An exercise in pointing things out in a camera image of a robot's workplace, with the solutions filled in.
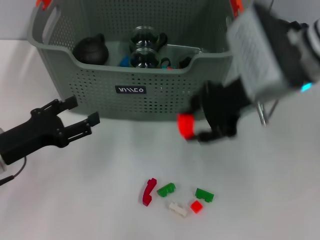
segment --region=green lego brick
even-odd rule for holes
[[[166,197],[168,194],[173,193],[176,189],[176,186],[171,182],[168,185],[165,185],[164,187],[160,188],[158,191],[159,196]]]
[[[197,199],[204,199],[207,203],[212,202],[214,195],[210,192],[197,188],[195,191],[195,196]]]

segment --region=white lego brick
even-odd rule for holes
[[[187,210],[184,209],[183,207],[180,207],[178,204],[175,202],[170,203],[169,209],[176,214],[180,215],[181,217],[185,218],[188,214]]]

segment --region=blue object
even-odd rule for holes
[[[161,66],[161,69],[177,69],[175,66]]]
[[[119,67],[130,68],[129,65],[129,56],[125,56],[124,59],[119,64]]]
[[[301,88],[301,92],[305,92],[312,87],[312,83],[308,83]]]

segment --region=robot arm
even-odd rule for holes
[[[57,99],[31,111],[31,118],[8,131],[0,132],[0,173],[6,165],[25,158],[27,155],[49,145],[64,148],[69,143],[92,133],[91,127],[100,123],[98,112],[76,124],[64,127],[57,116],[65,110],[78,106],[75,96],[65,100]],[[14,179],[14,176],[0,180],[0,186]]]
[[[253,4],[231,25],[227,40],[239,69],[228,86],[205,83],[178,116],[186,140],[210,142],[237,134],[238,119],[257,108],[265,123],[264,104],[304,91],[320,80],[320,22],[286,22]],[[203,111],[210,131],[194,133],[193,115]]]

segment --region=glowing blue light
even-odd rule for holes
[[[305,92],[305,91],[307,91],[309,88],[311,88],[312,87],[312,83],[308,83],[308,84],[306,84],[306,85],[304,85],[302,88],[301,88],[301,92],[303,93],[303,92]]]

